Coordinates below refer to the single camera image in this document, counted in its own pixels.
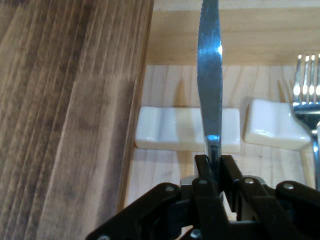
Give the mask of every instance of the wood grain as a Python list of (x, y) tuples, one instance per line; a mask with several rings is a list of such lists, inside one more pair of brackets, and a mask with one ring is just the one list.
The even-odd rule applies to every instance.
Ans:
[[(295, 64), (300, 53), (320, 52), (320, 1), (220, 0), (223, 63)], [(195, 65), (201, 1), (158, 0), (147, 63)]]
[[(223, 107), (240, 110), (241, 130), (252, 98), (289, 102), (295, 66), (224, 66)], [(152, 107), (199, 107), (195, 66), (148, 66), (142, 105)], [(196, 152), (135, 149), (130, 166), (125, 205), (162, 182), (179, 184), (194, 174)], [(244, 175), (262, 177), (275, 187), (294, 180), (314, 187), (313, 156), (241, 141), (241, 150), (233, 154)]]
[(0, 239), (84, 239), (123, 203), (153, 1), (4, 2)]

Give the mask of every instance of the knife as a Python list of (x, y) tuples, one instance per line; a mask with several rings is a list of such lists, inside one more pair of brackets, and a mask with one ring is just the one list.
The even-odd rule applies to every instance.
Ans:
[(218, 0), (203, 0), (197, 46), (197, 85), (205, 151), (218, 182), (222, 124), (222, 45)]

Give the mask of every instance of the black clamp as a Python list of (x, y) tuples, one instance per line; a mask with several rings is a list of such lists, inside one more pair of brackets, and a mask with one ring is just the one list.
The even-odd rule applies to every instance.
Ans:
[[(198, 177), (181, 187), (161, 183), (133, 202), (86, 240), (308, 240), (320, 239), (320, 192), (295, 181), (276, 189), (243, 176), (230, 155), (220, 159), (213, 181), (206, 155), (195, 156)], [(229, 221), (224, 192), (237, 221)]]

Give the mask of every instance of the silver fork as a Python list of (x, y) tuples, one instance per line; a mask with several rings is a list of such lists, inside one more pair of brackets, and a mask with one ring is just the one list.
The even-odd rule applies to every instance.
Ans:
[(300, 123), (311, 133), (315, 168), (315, 189), (320, 191), (320, 156), (317, 126), (320, 122), (320, 54), (317, 61), (315, 81), (316, 56), (305, 56), (303, 83), (301, 88), (301, 61), (298, 56), (293, 86), (293, 113)]

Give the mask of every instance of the metal screw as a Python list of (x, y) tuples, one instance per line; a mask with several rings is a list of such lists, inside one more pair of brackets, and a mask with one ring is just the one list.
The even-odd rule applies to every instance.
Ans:
[(285, 183), (283, 184), (283, 187), (288, 190), (292, 190), (295, 188), (295, 186), (293, 186), (291, 183)]
[(168, 186), (165, 187), (165, 190), (166, 190), (167, 192), (173, 192), (175, 189), (174, 189), (173, 186), (168, 185)]
[(199, 183), (200, 183), (200, 184), (207, 184), (207, 180), (201, 179), (201, 180), (199, 181)]
[(252, 178), (246, 178), (245, 180), (244, 180), (244, 182), (246, 183), (246, 184), (254, 184), (255, 183), (255, 181), (252, 179)]
[(100, 236), (97, 240), (110, 240), (110, 237), (107, 235)]
[(193, 239), (201, 239), (201, 231), (197, 228), (193, 229), (190, 233), (190, 237)]

